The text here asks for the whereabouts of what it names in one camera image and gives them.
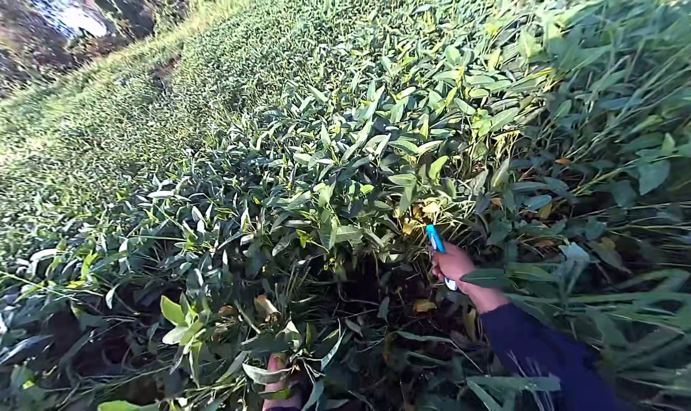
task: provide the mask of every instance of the dense foliage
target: dense foliage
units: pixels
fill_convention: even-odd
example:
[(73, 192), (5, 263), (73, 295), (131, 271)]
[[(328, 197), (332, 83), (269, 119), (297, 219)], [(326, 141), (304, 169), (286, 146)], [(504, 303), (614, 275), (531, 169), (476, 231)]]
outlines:
[(691, 409), (691, 2), (261, 2), (114, 58), (0, 105), (0, 409), (260, 409), (295, 369), (317, 409), (545, 406), (429, 222)]

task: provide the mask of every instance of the dead leaf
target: dead leaf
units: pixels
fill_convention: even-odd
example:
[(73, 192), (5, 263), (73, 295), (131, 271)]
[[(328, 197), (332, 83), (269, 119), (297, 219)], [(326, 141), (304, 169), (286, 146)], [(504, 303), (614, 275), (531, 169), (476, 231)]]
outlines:
[(478, 311), (476, 309), (472, 309), (472, 307), (467, 306), (462, 307), (462, 322), (464, 323), (464, 331), (472, 341), (477, 341), (478, 339), (478, 333), (476, 330), (477, 317)]
[(550, 202), (550, 203), (544, 205), (543, 207), (541, 207), (540, 209), (538, 209), (538, 212), (537, 212), (538, 218), (540, 218), (542, 220), (549, 218), (549, 216), (551, 215), (551, 209), (553, 207), (554, 207), (554, 204), (552, 202)]
[(391, 344), (394, 341), (395, 333), (390, 333), (386, 336), (386, 340), (383, 342), (383, 350), (381, 351), (381, 355), (383, 356), (383, 360), (388, 362), (388, 357), (391, 355)]
[(218, 314), (221, 317), (235, 317), (236, 316), (236, 309), (233, 308), (232, 306), (223, 306), (223, 307), (221, 307), (220, 310), (218, 310)]
[(609, 237), (602, 237), (602, 239), (599, 240), (599, 242), (600, 242), (603, 246), (607, 247), (608, 249), (615, 249), (615, 248), (616, 248), (616, 244), (615, 244), (614, 241), (613, 241), (611, 238), (609, 238)]
[(254, 306), (256, 307), (256, 311), (266, 322), (276, 322), (282, 317), (277, 307), (275, 307), (264, 294), (254, 299)]
[(553, 241), (553, 240), (541, 240), (541, 241), (539, 241), (539, 242), (537, 242), (536, 244), (533, 244), (533, 245), (536, 246), (536, 247), (538, 247), (538, 248), (540, 248), (540, 249), (542, 249), (542, 248), (546, 248), (546, 247), (553, 247), (553, 246), (555, 246), (555, 245), (556, 245), (556, 241)]
[(414, 226), (411, 225), (411, 220), (405, 219), (404, 225), (401, 227), (401, 232), (404, 233), (406, 236), (409, 236), (412, 231), (414, 231)]
[(411, 208), (411, 215), (413, 215), (416, 220), (421, 220), (421, 218), (423, 217), (423, 213), (421, 212), (421, 207), (414, 204), (414, 206), (412, 206), (412, 208)]
[(440, 210), (439, 202), (430, 202), (422, 210), (425, 213), (438, 213)]
[(414, 311), (417, 313), (428, 312), (431, 309), (437, 309), (437, 306), (429, 300), (414, 301)]

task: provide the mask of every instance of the yellow leaf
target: yellow leaf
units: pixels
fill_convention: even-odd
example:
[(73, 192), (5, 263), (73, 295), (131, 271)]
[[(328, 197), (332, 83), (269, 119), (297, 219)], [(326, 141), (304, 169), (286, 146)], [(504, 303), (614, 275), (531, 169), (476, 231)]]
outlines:
[(401, 227), (401, 232), (409, 236), (414, 231), (414, 226), (411, 225), (411, 220), (405, 219), (404, 225)]
[(429, 300), (417, 300), (414, 302), (414, 312), (428, 312), (431, 309), (437, 309), (437, 306)]
[(544, 205), (540, 209), (538, 209), (538, 218), (540, 219), (547, 219), (551, 215), (551, 209), (554, 207), (554, 204), (552, 202)]
[(424, 207), (422, 209), (422, 211), (425, 213), (436, 213), (436, 212), (439, 212), (439, 210), (440, 210), (439, 202), (430, 202), (429, 204), (426, 205), (426, 207)]
[(478, 334), (476, 330), (478, 312), (476, 309), (470, 307), (462, 308), (462, 322), (464, 323), (464, 331), (472, 341), (477, 341)]

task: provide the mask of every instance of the fingers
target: fingers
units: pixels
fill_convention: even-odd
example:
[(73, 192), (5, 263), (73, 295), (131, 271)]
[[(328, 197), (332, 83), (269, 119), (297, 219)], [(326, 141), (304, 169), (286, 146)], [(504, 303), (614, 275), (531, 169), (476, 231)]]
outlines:
[(434, 266), (432, 267), (432, 274), (439, 279), (444, 279), (444, 274), (442, 273), (442, 270), (439, 268), (439, 266)]
[(442, 242), (442, 244), (444, 245), (444, 251), (446, 251), (447, 254), (451, 254), (451, 255), (466, 255), (467, 254), (467, 252), (465, 252), (464, 249), (462, 249), (461, 247), (458, 247), (452, 243)]

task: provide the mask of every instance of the dry brown leaf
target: dry brown leaf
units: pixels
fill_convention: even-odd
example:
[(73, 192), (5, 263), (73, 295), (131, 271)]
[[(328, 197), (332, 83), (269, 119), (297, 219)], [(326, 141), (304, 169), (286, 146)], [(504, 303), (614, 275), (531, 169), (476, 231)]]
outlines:
[(538, 209), (538, 218), (540, 218), (542, 220), (549, 218), (549, 216), (551, 215), (551, 209), (553, 209), (553, 207), (554, 207), (554, 204), (552, 202), (550, 202), (550, 203), (544, 205), (543, 207), (541, 207), (540, 209)]
[(264, 294), (254, 299), (254, 306), (256, 307), (256, 311), (266, 322), (276, 322), (282, 316), (277, 307), (275, 307)]
[(555, 245), (556, 245), (556, 241), (553, 241), (553, 240), (541, 240), (541, 241), (539, 241), (539, 242), (537, 242), (536, 244), (533, 244), (533, 245), (536, 246), (536, 247), (538, 247), (538, 248), (540, 248), (540, 249), (542, 249), (542, 248), (546, 248), (546, 247), (553, 247), (553, 246), (555, 246)]
[(388, 334), (386, 340), (383, 342), (383, 351), (381, 351), (381, 355), (386, 362), (388, 362), (388, 357), (391, 355), (391, 344), (394, 341), (394, 336), (395, 333)]
[(431, 309), (437, 309), (437, 306), (429, 300), (414, 301), (414, 311), (417, 313), (428, 312)]
[(611, 238), (609, 238), (609, 237), (602, 237), (602, 239), (599, 240), (599, 242), (600, 242), (603, 246), (607, 247), (608, 249), (615, 249), (615, 248), (616, 248), (616, 244), (615, 244), (614, 241), (613, 241)]
[(220, 310), (218, 310), (218, 314), (221, 317), (234, 317), (236, 316), (236, 309), (232, 306), (223, 306)]

